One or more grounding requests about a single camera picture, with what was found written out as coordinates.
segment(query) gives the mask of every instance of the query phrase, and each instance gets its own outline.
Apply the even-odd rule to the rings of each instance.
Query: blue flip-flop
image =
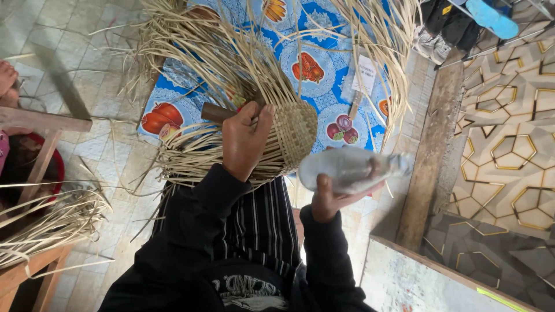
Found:
[[[510,39],[518,35],[517,23],[506,15],[509,7],[495,8],[491,0],[467,0],[466,8],[478,25],[491,28],[499,38]]]

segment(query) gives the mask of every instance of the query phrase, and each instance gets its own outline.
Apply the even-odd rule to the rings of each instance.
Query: black shoe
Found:
[[[478,37],[480,37],[480,30],[482,29],[483,27],[478,25],[474,20],[470,22],[465,30],[464,36],[462,36],[461,40],[457,42],[457,49],[467,54],[470,53],[470,50],[478,42]]]
[[[428,17],[428,20],[424,25],[426,30],[433,36],[440,34],[443,25],[447,21],[450,11],[453,9],[451,2],[447,0],[437,0],[435,7],[433,8],[432,14]]]
[[[420,11],[422,12],[422,20],[424,22],[423,23],[420,22],[420,14],[416,14],[416,24],[418,25],[426,24],[426,21],[432,14],[433,8],[436,6],[437,1],[438,0],[429,0],[420,5]]]
[[[464,14],[461,10],[453,7],[443,29],[441,29],[441,37],[451,48],[465,35],[466,28],[472,22],[472,17]]]

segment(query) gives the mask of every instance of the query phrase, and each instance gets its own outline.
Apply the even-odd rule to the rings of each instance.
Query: black sweatshirt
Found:
[[[214,277],[237,273],[271,283],[291,311],[374,311],[363,302],[362,289],[355,287],[339,212],[321,224],[312,218],[310,205],[302,209],[307,266],[300,264],[287,284],[259,264],[241,259],[211,262],[214,238],[231,206],[249,189],[249,183],[218,164],[194,188],[181,188],[168,199],[164,229],[135,253],[135,264],[112,284],[99,311],[224,311]]]

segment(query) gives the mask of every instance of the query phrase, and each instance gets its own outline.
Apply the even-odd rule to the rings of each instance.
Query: blue tablecloth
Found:
[[[222,9],[218,5],[218,0],[197,0],[197,3],[211,7],[220,16],[225,15],[228,20],[234,21],[237,24],[243,25],[248,21],[245,9],[247,7],[247,0],[220,1]],[[259,34],[260,39],[272,49],[282,38],[273,29],[286,36],[296,32],[295,21],[298,21],[300,31],[317,28],[312,21],[314,20],[324,27],[346,25],[337,27],[335,31],[347,36],[351,34],[348,23],[346,23],[328,0],[250,1],[256,21],[261,20],[263,5],[267,4],[270,6],[269,12],[264,18],[265,24],[260,27]],[[299,70],[295,71],[299,66],[297,40],[284,40],[275,46],[275,57],[280,61],[281,69],[291,80],[295,89],[298,89],[298,79],[303,79],[301,83],[301,98],[308,101],[318,114],[317,138],[312,152],[316,153],[324,150],[326,146],[341,147],[345,144],[374,150],[370,135],[373,136],[376,149],[379,151],[385,129],[383,123],[377,118],[376,110],[370,107],[368,100],[363,100],[352,124],[345,120],[344,115],[348,114],[352,99],[342,99],[341,90],[349,70],[352,54],[333,52],[329,51],[329,49],[351,49],[350,41],[329,38],[327,36],[306,36],[302,38],[302,41],[328,49],[323,50],[310,46],[302,47],[301,52],[303,52],[304,62],[310,65],[309,70],[305,71],[304,75]],[[188,88],[197,85],[197,81],[186,79],[184,75],[180,74],[180,72],[187,70],[175,59],[167,59],[165,61],[164,75],[159,76],[156,86],[150,95],[143,115],[142,125],[138,129],[139,133],[159,137],[161,136],[159,129],[163,127],[161,125],[167,122],[167,120],[171,120],[170,124],[174,127],[203,122],[200,118],[202,105],[204,102],[212,102],[212,100],[203,94],[200,88],[183,97],[183,94],[190,91]],[[380,74],[385,80],[384,73],[381,72]],[[370,98],[374,105],[377,106],[377,111],[382,114],[382,118],[385,120],[387,118],[385,115],[387,111],[384,111],[384,102],[382,102],[381,110],[379,103],[386,99],[386,92],[379,77],[375,79]],[[168,110],[167,104],[160,106],[160,103],[171,104],[179,111],[181,118],[176,116],[175,112],[172,114],[170,112],[172,109]]]

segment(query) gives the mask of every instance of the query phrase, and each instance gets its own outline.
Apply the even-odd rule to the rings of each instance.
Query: bare foot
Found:
[[[0,97],[10,89],[16,81],[17,75],[19,75],[19,73],[10,63],[0,61]]]
[[[11,107],[11,108],[17,108],[18,104],[17,101],[19,100],[19,93],[17,92],[17,90],[13,89],[13,88],[9,88],[6,93],[0,97],[0,106],[4,106],[4,107]],[[30,128],[23,128],[23,127],[7,127],[2,129],[4,130],[4,132],[10,136],[10,135],[16,135],[16,134],[28,134],[33,132],[33,129]]]

